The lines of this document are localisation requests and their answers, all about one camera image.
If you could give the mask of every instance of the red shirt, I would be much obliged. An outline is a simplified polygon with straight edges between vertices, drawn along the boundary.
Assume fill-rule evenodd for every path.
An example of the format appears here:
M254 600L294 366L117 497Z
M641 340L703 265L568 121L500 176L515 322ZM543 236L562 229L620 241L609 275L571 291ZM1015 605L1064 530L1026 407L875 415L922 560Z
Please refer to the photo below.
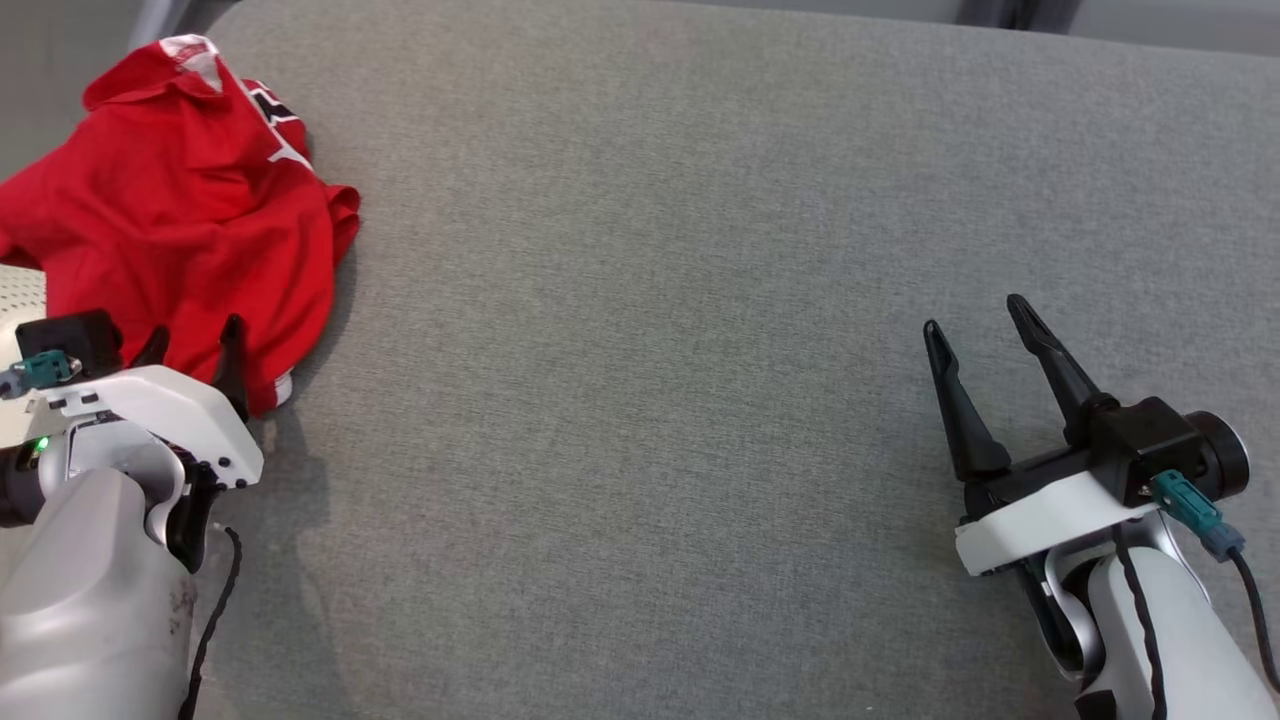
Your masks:
M0 184L0 261L45 270L50 316L108 310L125 359L168 325L165 365L205 382L239 314L250 411L275 407L329 316L360 195L316 177L302 120L196 35L133 51L84 108Z

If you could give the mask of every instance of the teal connector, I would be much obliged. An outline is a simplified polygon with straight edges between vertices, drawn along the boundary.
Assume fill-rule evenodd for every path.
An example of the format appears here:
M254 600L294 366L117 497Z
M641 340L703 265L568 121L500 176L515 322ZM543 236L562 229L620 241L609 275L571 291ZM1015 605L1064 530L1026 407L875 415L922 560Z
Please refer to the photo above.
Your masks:
M1222 511L1178 470L1166 470L1152 478L1151 495L1165 512L1190 528L1198 538L1222 524Z
M1178 470L1161 473L1151 479L1151 496L1174 520L1187 525L1199 538L1204 550L1219 562L1226 562L1231 551L1244 551L1244 536L1222 521L1222 511L1204 497Z
M61 350L46 350L13 365L23 375L23 384L35 388L54 387L76 375L74 363Z

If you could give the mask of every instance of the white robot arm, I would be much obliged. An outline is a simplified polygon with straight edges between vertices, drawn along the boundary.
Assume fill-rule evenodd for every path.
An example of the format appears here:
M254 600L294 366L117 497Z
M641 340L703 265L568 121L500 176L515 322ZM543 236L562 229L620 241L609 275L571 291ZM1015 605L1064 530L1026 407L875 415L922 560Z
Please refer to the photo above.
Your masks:
M1244 541L1212 501L1242 492L1249 461L1208 413L1101 392L1025 299L1009 296L1062 415L1068 447L1012 462L960 384L942 329L924 341L966 515L956 551L973 575L1016 573L1084 720L1274 719L1266 684L1213 612L1169 518L1245 575L1268 679L1280 692Z
M209 510L262 473L239 414L238 318L223 334L219 388L161 365L118 369L104 323L20 328L24 355L64 352L77 377L29 397L61 413L60 432L0 452L0 524L35 523L0 585L0 717L189 716L192 575ZM164 345L161 331L141 361Z

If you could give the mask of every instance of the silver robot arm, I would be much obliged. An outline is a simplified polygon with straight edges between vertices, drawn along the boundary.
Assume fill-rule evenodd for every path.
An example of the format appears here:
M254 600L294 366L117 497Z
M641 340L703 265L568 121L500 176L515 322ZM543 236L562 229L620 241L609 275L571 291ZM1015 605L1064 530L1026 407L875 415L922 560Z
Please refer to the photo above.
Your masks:
M179 717L209 507L262 454L224 392L161 365L32 396L67 424L3 454L0 520L35 527L0 584L0 717Z
M1243 564L1243 538L1212 505L1248 484L1243 443L1208 413L1184 416L1156 397L1121 406L1025 299L1009 296L1009 311L1066 420L1068 447L1021 462L983 424L942 329L924 325L964 483L956 551L965 569L1016 574L1053 661L1079 688L1082 719L1276 717L1169 529L1170 514L1189 521L1219 561ZM1270 671L1270 648L1262 652Z

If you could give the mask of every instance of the gray fabric surface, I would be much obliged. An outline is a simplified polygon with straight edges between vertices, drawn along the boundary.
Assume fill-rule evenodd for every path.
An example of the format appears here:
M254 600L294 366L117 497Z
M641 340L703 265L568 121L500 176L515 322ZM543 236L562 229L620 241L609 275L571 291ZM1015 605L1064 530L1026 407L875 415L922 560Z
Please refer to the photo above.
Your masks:
M215 509L248 555L200 717L1073 717L1014 579L955 556L920 340L1056 446L1010 291L1252 442L1226 510L1280 618L1276 60L648 0L212 36L365 224Z
M58 147L84 86L124 58L142 0L0 1L0 182Z

